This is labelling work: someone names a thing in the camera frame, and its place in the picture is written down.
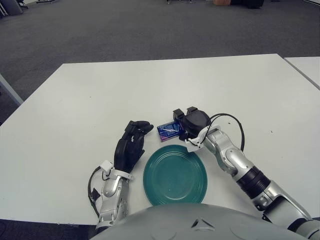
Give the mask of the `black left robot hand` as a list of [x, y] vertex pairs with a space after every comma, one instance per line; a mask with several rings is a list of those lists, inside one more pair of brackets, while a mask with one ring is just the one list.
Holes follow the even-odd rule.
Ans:
[[144, 140], [154, 126], [148, 121], [130, 121], [118, 141], [114, 152], [114, 168], [119, 171], [131, 173], [145, 150]]

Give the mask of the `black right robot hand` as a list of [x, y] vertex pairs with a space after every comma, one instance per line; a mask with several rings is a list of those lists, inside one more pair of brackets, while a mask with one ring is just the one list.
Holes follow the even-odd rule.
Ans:
[[181, 141], [196, 138], [199, 132], [210, 124], [210, 117], [194, 106], [187, 108], [186, 114], [179, 108], [174, 110], [173, 120], [184, 130], [184, 133], [179, 135]]

